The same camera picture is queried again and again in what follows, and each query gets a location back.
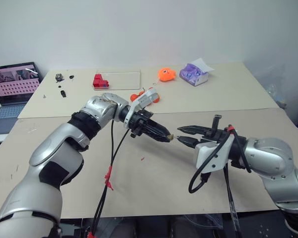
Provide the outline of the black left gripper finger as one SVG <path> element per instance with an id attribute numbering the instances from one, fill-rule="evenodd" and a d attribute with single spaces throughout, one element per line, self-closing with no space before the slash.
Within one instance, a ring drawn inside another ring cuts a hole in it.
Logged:
<path id="1" fill-rule="evenodd" d="M 148 121 L 148 126 L 150 127 L 150 129 L 152 131 L 155 132 L 155 134 L 159 134 L 161 136 L 168 136 L 170 134 L 169 130 L 165 126 L 163 126 L 151 119 Z"/>
<path id="2" fill-rule="evenodd" d="M 143 130 L 143 133 L 158 142 L 170 142 L 171 134 L 166 130 Z"/>

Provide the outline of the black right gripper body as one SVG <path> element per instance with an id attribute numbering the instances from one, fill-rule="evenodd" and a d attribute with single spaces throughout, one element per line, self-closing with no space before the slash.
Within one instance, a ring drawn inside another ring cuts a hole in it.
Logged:
<path id="1" fill-rule="evenodd" d="M 200 141 L 196 143 L 195 147 L 207 142 L 221 143 L 226 137 L 231 135 L 231 132 L 229 132 L 226 127 L 224 129 L 218 128 L 221 118 L 221 115 L 214 115 L 211 127 L 196 126 L 197 134 L 200 134 L 202 137 Z"/>

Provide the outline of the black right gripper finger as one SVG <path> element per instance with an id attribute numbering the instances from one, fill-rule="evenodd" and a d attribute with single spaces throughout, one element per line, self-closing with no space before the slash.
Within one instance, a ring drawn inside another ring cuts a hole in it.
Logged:
<path id="1" fill-rule="evenodd" d="M 177 140 L 193 149 L 195 149 L 197 144 L 200 144 L 200 141 L 198 139 L 189 136 L 179 136 L 177 137 Z"/>
<path id="2" fill-rule="evenodd" d="M 186 133 L 186 134 L 200 134 L 205 135 L 207 133 L 207 128 L 203 126 L 197 126 L 197 125 L 189 125 L 189 126 L 181 126 L 177 128 L 179 131 Z"/>

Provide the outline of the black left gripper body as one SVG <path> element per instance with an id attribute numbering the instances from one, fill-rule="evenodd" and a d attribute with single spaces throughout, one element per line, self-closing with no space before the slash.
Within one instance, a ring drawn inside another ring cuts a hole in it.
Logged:
<path id="1" fill-rule="evenodd" d="M 131 130 L 132 138 L 141 136 L 143 133 L 146 135 L 152 135 L 152 127 L 149 124 L 152 116 L 153 113 L 149 111 L 139 111 L 133 113 L 128 125 Z"/>

